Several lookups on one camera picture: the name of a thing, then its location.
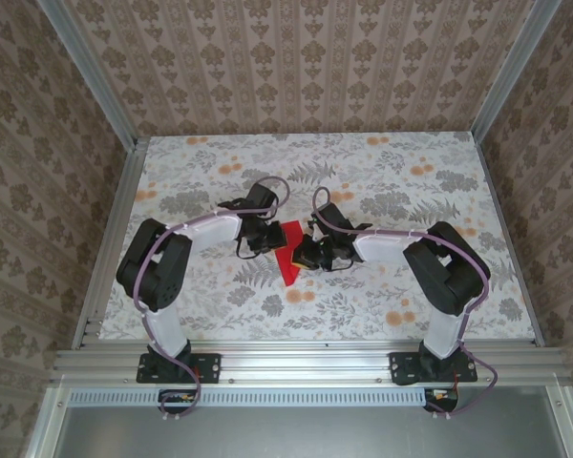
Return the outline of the aluminium frame post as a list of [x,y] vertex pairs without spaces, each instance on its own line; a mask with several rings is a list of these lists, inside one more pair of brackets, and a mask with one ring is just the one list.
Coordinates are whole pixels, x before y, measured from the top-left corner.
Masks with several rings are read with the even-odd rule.
[[136,148],[138,134],[111,87],[90,41],[76,24],[63,0],[37,0],[127,154]]
[[478,146],[489,133],[560,3],[561,0],[535,0],[472,125],[471,133]]

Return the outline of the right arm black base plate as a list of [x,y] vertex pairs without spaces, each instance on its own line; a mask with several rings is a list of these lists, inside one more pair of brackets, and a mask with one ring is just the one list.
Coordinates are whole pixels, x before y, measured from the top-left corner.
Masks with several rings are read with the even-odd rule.
[[418,352],[393,352],[389,354],[392,381],[396,385],[417,383],[472,383],[478,380],[476,365],[462,352],[455,352],[447,359]]

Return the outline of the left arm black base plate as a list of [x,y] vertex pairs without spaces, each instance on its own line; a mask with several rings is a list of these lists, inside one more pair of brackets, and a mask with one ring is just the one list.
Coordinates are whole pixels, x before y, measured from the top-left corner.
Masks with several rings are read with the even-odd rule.
[[[201,384],[217,384],[222,370],[218,353],[193,353],[187,365]],[[136,381],[139,384],[194,384],[192,376],[182,367],[155,352],[142,354],[138,362]]]

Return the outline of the aluminium side rail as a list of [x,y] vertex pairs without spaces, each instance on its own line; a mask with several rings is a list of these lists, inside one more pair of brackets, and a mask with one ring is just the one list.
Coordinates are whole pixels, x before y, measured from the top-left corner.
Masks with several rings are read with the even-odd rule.
[[127,154],[125,159],[74,333],[72,350],[80,350],[84,346],[84,339],[87,336],[89,326],[92,328],[92,336],[96,337],[98,333],[96,327],[100,326],[100,322],[105,316],[149,142],[150,137],[148,136],[139,138],[134,149]]

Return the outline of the floral patterned tablecloth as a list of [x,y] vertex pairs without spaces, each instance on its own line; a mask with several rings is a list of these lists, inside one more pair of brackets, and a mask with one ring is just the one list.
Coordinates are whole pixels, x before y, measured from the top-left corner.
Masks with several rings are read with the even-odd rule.
[[[520,276],[467,132],[155,137],[125,235],[174,225],[241,198],[257,181],[287,196],[279,221],[306,222],[318,188],[354,224],[424,230],[451,223],[491,271],[470,339],[535,337]],[[286,285],[273,254],[221,243],[193,256],[176,301],[192,340],[420,340],[430,321],[410,269],[387,261],[301,272]]]

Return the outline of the small black circuit board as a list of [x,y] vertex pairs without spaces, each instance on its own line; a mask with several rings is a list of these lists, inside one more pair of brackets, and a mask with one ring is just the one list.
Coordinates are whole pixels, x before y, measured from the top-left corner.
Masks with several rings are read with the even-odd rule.
[[432,413],[453,412],[458,402],[456,388],[426,388],[424,409]]
[[158,408],[163,416],[180,417],[195,406],[200,398],[197,389],[165,389],[158,395]]

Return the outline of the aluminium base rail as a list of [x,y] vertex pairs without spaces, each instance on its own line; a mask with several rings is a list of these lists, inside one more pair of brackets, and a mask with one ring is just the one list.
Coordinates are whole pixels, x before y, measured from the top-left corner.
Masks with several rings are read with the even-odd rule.
[[[569,371],[556,348],[528,343],[470,345],[474,356],[493,367],[499,386],[565,385]],[[391,386],[393,364],[389,354],[396,347],[347,343],[303,345],[235,345],[203,349],[222,355],[219,385],[304,386]],[[139,345],[115,349],[84,348],[60,351],[50,383],[66,386],[130,387],[136,384]]]

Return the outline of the red cloth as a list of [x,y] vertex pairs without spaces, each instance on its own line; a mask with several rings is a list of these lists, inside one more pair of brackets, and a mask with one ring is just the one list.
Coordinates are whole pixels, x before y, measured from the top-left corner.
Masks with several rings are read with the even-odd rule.
[[286,237],[286,245],[275,250],[275,257],[285,286],[291,286],[300,272],[300,268],[293,263],[292,257],[295,248],[303,240],[304,233],[298,220],[282,223],[281,228]]

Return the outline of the grey metal panel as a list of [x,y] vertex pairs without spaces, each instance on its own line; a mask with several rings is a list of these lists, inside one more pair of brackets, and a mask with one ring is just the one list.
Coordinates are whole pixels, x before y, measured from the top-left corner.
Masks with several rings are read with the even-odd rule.
[[573,458],[573,389],[499,387],[450,418],[422,406],[70,406],[51,388],[25,458]]

